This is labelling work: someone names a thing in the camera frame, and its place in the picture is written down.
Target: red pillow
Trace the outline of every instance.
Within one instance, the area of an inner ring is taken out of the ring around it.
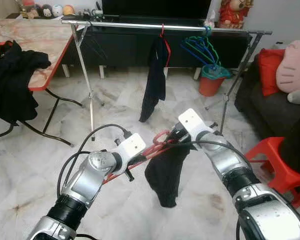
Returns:
[[[262,49],[259,53],[258,63],[264,96],[278,93],[276,72],[284,59],[285,49]]]

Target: black cable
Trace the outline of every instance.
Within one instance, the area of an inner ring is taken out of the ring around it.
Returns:
[[[88,234],[77,234],[76,237],[77,238],[87,238],[87,239],[91,239],[91,240],[98,240],[98,239],[96,239],[93,236],[90,236]]]
[[[63,164],[62,168],[61,168],[61,171],[59,173],[59,177],[58,177],[58,182],[56,184],[56,195],[57,197],[59,198],[60,196],[60,185],[61,185],[61,179],[62,179],[62,175],[64,174],[64,171],[67,167],[67,165],[70,163],[70,161],[74,158],[74,157],[77,157],[79,156],[80,154],[89,154],[90,151],[79,151],[79,152],[76,152],[75,154],[73,154],[71,157],[69,157],[67,159],[67,161],[65,161],[65,163]]]
[[[93,130],[92,132],[90,132],[90,133],[88,134],[88,136],[83,140],[83,142],[82,142],[82,144],[81,144],[81,146],[80,146],[80,148],[79,148],[79,150],[78,150],[77,153],[79,153],[79,152],[82,151],[82,149],[84,148],[84,146],[85,146],[85,144],[87,143],[88,139],[89,139],[94,133],[96,133],[97,131],[99,131],[99,130],[101,130],[101,129],[107,128],[107,127],[117,127],[117,128],[119,128],[119,129],[121,129],[121,130],[123,131],[123,136],[124,136],[125,139],[127,139],[128,137],[131,136],[131,132],[127,131],[124,127],[122,127],[122,126],[120,126],[120,125],[117,125],[117,124],[106,124],[106,125],[102,125],[102,126],[96,128],[95,130]],[[78,156],[79,156],[79,154],[75,156],[75,158],[74,158],[74,160],[73,160],[73,162],[72,162],[72,164],[71,164],[71,166],[70,166],[70,168],[69,168],[69,170],[68,170],[68,173],[67,173],[66,176],[65,176],[63,186],[65,186],[65,185],[68,183],[68,179],[69,179],[70,174],[71,174],[71,172],[72,172],[72,170],[73,170],[73,168],[74,168],[74,166],[75,166],[75,164],[76,164],[76,161],[77,161],[77,159],[78,159]],[[57,195],[57,197],[60,196],[60,186],[57,188],[57,193],[56,193],[56,195]]]
[[[188,146],[188,145],[192,145],[192,144],[213,144],[213,145],[218,145],[218,146],[230,149],[230,150],[234,151],[236,154],[238,154],[246,162],[246,164],[251,167],[251,164],[248,161],[248,159],[246,158],[246,156],[243,155],[238,149],[234,148],[231,145],[227,145],[227,144],[224,144],[221,142],[199,140],[199,141],[189,141],[189,142],[184,142],[184,143],[168,143],[166,145],[168,147],[180,147],[180,146]]]
[[[240,223],[239,223],[239,217],[238,217],[238,221],[236,221],[235,240],[240,240]]]

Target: hanging garment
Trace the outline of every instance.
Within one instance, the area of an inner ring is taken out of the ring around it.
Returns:
[[[146,180],[165,208],[176,206],[180,175],[191,146],[173,147],[149,162],[144,171]]]
[[[35,69],[51,65],[48,55],[32,50],[22,51],[15,42],[0,43],[0,118],[8,123],[32,120],[38,103],[28,89]]]
[[[166,77],[164,74],[164,67],[168,66],[170,56],[170,46],[164,36],[160,35],[154,40],[149,53],[148,65],[150,69],[139,119],[142,123],[144,123],[154,112],[159,99],[163,101],[166,99]]]

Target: wall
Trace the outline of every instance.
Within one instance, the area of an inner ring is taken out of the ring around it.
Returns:
[[[18,7],[14,0],[0,0],[0,19],[5,19],[11,13],[17,13]]]
[[[212,9],[217,13],[221,0],[214,0]],[[277,41],[290,43],[300,40],[300,0],[255,0],[245,18],[244,28],[270,30],[271,36],[263,36],[255,52],[271,48]]]

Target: red plastic stool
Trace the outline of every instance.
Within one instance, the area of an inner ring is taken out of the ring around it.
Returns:
[[[300,174],[292,170],[281,159],[279,155],[279,145],[284,137],[269,137],[259,142],[245,156],[251,163],[264,163],[261,167],[274,172],[274,179],[268,183],[270,188],[274,188],[279,193],[284,194],[291,191],[294,198],[291,204],[300,207],[300,192],[295,190],[300,187]],[[257,154],[265,154],[267,160],[252,160]]]

